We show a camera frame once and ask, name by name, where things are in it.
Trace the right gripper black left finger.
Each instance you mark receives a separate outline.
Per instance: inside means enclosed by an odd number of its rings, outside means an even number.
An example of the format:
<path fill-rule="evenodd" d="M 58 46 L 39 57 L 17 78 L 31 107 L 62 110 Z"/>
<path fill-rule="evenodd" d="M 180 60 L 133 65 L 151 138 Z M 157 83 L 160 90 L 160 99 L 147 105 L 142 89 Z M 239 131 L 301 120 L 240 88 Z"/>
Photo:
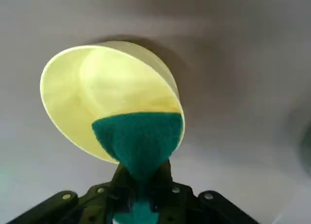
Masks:
<path fill-rule="evenodd" d="M 110 182 L 92 186 L 85 195 L 64 190 L 9 221 L 10 224 L 111 224 L 116 213 L 132 210 L 136 182 L 119 164 Z"/>

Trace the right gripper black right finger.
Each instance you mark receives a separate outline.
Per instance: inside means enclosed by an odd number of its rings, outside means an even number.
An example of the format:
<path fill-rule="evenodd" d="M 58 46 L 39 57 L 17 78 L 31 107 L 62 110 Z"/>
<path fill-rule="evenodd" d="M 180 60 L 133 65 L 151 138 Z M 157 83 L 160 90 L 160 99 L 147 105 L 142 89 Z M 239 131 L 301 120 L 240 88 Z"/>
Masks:
<path fill-rule="evenodd" d="M 148 180 L 147 191 L 158 224 L 258 224 L 218 192 L 206 190 L 195 196 L 191 187 L 174 182 L 169 161 Z"/>

